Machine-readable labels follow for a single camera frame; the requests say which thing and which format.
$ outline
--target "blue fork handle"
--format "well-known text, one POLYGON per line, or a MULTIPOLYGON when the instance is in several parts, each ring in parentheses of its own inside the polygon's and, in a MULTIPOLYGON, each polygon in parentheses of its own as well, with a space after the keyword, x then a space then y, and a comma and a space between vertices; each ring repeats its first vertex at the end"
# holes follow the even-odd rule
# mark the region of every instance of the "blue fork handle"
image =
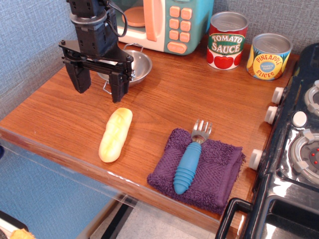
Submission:
POLYGON ((201 145, 192 142, 187 146, 174 177, 174 189, 177 194, 184 193, 191 185, 201 154, 201 145))

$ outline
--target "microwave button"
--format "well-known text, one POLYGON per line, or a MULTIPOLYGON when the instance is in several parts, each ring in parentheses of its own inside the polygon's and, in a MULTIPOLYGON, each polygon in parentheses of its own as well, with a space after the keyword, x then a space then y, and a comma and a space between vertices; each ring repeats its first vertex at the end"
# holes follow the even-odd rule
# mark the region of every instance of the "microwave button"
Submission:
POLYGON ((175 30, 169 31, 169 38, 172 40, 178 40, 179 38, 179 32, 175 30))
POLYGON ((171 52, 175 52, 179 54, 183 54, 187 50, 187 46, 185 44, 179 43, 179 42, 173 42, 173 41, 168 43, 167 48, 171 52))
POLYGON ((171 6, 169 9, 169 15, 171 17, 179 17, 180 8, 178 6, 171 6))
POLYGON ((190 31, 190 26, 191 26, 190 21, 181 21, 180 22, 180 29, 182 31, 190 31))
POLYGON ((189 42, 189 40, 190 40, 190 34, 189 34, 188 32, 181 32, 179 39, 180 39, 180 41, 182 41, 182 42, 189 42))
POLYGON ((181 10, 181 18, 185 20, 190 20, 192 15, 192 10, 190 8, 183 8, 181 10))
POLYGON ((178 29, 179 28, 179 20, 178 19, 170 19, 169 20, 169 27, 172 29, 178 29))

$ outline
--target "pineapple slices can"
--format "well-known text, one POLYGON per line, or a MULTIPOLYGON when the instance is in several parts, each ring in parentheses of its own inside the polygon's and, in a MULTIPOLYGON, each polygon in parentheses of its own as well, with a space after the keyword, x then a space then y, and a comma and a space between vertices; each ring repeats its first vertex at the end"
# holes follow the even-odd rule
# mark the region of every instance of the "pineapple slices can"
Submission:
POLYGON ((247 61, 247 71, 261 80, 282 76, 293 44, 286 37, 263 33, 254 37, 247 61))

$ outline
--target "gray wall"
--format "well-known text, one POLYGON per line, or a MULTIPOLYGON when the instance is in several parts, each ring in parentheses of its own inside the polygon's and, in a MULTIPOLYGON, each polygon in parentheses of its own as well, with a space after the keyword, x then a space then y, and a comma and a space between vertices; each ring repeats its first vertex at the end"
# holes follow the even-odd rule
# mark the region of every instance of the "gray wall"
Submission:
POLYGON ((65 0, 0 0, 0 119, 63 67, 62 39, 76 39, 65 0))
POLYGON ((213 13, 236 11, 249 20, 246 42, 260 33, 278 33, 293 43, 293 53, 319 42, 319 0, 215 0, 213 13))

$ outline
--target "toy microwave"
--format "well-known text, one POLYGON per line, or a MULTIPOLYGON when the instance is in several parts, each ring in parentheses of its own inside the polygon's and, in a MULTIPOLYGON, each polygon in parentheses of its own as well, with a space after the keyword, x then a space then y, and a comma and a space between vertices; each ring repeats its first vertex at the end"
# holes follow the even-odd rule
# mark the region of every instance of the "toy microwave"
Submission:
MULTIPOLYGON (((125 13, 128 30, 119 41, 177 55, 195 50, 208 31, 214 0, 113 0, 125 13)), ((118 33, 124 17, 117 14, 118 33)))

